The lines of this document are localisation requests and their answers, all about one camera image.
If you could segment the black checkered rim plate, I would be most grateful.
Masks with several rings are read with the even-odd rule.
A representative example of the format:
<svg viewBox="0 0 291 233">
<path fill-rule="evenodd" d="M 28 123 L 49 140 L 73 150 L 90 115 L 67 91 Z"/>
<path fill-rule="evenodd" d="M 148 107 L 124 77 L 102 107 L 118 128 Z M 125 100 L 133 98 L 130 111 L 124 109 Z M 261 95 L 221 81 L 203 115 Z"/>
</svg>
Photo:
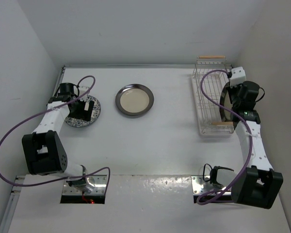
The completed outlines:
<svg viewBox="0 0 291 233">
<path fill-rule="evenodd" d="M 237 88 L 230 87 L 230 82 L 227 82 L 221 92 L 219 104 L 224 106 L 226 109 L 235 111 L 233 109 L 233 105 L 236 102 L 236 97 L 237 97 L 236 91 L 237 91 Z M 237 126 L 237 122 L 235 123 L 233 120 L 236 117 L 232 113 L 227 111 L 226 109 L 220 107 L 219 112 L 220 112 L 221 120 L 223 122 L 231 122 L 233 125 L 233 128 L 235 129 Z"/>
</svg>

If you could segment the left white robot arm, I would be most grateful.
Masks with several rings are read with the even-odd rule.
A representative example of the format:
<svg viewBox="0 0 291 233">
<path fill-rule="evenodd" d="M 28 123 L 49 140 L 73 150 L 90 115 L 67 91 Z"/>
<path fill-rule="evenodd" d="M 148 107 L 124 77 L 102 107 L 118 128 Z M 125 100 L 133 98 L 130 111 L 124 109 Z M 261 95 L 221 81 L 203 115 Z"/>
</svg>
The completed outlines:
<svg viewBox="0 0 291 233">
<path fill-rule="evenodd" d="M 59 138 L 59 132 L 67 117 L 73 120 L 91 122 L 94 101 L 87 100 L 89 87 L 62 83 L 59 90 L 47 103 L 38 127 L 22 137 L 22 146 L 27 168 L 32 175 L 54 175 L 66 177 L 70 187 L 83 193 L 91 193 L 94 181 L 85 177 L 86 168 L 68 160 Z"/>
</svg>

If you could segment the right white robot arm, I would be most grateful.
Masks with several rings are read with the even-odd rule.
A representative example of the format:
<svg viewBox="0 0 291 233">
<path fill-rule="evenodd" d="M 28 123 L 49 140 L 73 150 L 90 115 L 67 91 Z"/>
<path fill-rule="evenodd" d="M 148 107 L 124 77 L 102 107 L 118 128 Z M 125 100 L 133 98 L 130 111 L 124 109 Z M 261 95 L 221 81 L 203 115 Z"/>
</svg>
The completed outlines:
<svg viewBox="0 0 291 233">
<path fill-rule="evenodd" d="M 262 99 L 262 88 L 255 82 L 244 81 L 225 84 L 220 104 L 223 122 L 233 124 L 242 149 L 245 168 L 240 176 L 232 174 L 227 167 L 215 166 L 210 171 L 209 182 L 217 187 L 231 186 L 234 203 L 270 209 L 283 184 L 283 176 L 274 171 L 270 164 L 260 136 L 260 117 L 254 109 Z"/>
</svg>

